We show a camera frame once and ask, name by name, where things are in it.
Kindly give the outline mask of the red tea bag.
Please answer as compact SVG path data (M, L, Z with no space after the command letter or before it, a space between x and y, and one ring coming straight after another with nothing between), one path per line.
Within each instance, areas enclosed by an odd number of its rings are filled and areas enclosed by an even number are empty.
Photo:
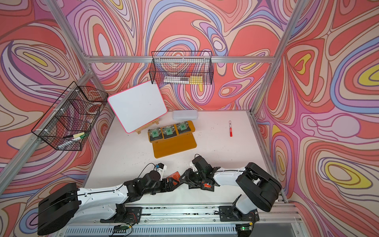
M169 175L166 179L168 181L172 181L172 182L176 182L176 183L179 183L180 182L180 173L177 171L171 175Z
M202 190L210 191L210 192L213 192L214 188L215 188L214 184L212 183L202 183L202 186L201 186Z

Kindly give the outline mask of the green tea bag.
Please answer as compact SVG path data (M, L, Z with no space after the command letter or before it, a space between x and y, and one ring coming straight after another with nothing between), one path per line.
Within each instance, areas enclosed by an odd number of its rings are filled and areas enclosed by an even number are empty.
M154 142L163 139L161 128L153 128L148 130L149 141Z
M187 132L191 132L191 128L189 126L189 123L187 121L180 122L176 124L178 134L184 134Z
M175 125L169 125L169 126L163 127L162 134L163 134L164 139L177 136Z

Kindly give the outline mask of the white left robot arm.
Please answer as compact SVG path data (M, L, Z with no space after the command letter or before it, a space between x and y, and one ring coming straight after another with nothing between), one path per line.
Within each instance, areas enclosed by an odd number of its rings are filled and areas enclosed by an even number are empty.
M179 184L178 173L163 178L160 169L107 188L78 188L69 183L39 202L38 235L55 233L74 220L118 220L121 205L139 201L146 194L171 192Z

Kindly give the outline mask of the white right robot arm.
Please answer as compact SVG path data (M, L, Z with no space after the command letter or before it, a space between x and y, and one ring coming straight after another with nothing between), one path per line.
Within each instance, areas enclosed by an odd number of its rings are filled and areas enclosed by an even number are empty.
M258 210L271 212L282 186L274 177L255 163L242 168L212 167L196 155L191 168L180 177L190 189L214 191L215 187L236 186L242 190L232 205L219 206L221 221L258 221Z

